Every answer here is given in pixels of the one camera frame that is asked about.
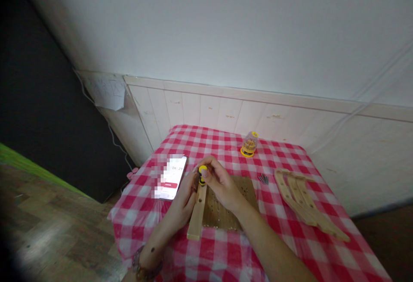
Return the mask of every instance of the dark wall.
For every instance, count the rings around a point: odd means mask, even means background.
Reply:
[[[0,141],[103,202],[130,171],[124,154],[33,6],[2,2]]]

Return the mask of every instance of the green mat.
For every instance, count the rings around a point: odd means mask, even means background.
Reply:
[[[62,179],[58,178],[54,174],[50,173],[46,169],[43,169],[39,165],[32,162],[30,159],[20,155],[18,152],[12,150],[8,146],[0,143],[0,163],[8,164],[13,166],[14,168],[26,171],[30,174],[37,175],[38,177],[58,184],[71,190],[73,192],[77,192],[83,196],[90,198],[88,195],[83,193],[82,191],[78,190],[76,187],[68,184],[67,182],[63,181]]]

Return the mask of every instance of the table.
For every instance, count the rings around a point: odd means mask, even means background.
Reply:
[[[259,211],[270,227],[313,272],[319,281],[391,281],[388,274],[346,214],[306,151],[296,145],[259,139],[252,158],[240,153],[241,135],[219,130],[179,125],[170,130],[160,147],[133,175],[121,198],[109,213],[115,240],[124,265],[146,242],[170,202],[151,198],[154,178],[160,176],[168,154],[188,156],[186,173],[202,158],[213,155],[230,175],[250,177]],[[286,168],[314,178],[308,190],[317,208],[350,238],[341,242],[318,228],[300,222],[282,200],[274,178],[275,168]],[[258,174],[265,173],[269,184]],[[188,226],[170,242],[160,280],[265,281],[266,275],[242,233],[204,227],[201,240],[186,239]]]

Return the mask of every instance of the bracelet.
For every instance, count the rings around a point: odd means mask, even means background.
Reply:
[[[136,273],[136,279],[143,279],[146,281],[150,281],[155,279],[155,277],[159,274],[159,272],[162,270],[163,266],[163,260],[160,261],[159,265],[152,271],[149,271],[139,264],[139,257],[141,256],[141,252],[145,245],[141,246],[138,251],[136,252],[135,256],[133,257],[132,261],[132,268],[133,272]]]

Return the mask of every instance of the paper sign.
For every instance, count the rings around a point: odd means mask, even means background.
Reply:
[[[96,106],[115,111],[123,108],[126,90],[123,81],[95,77],[85,82]]]

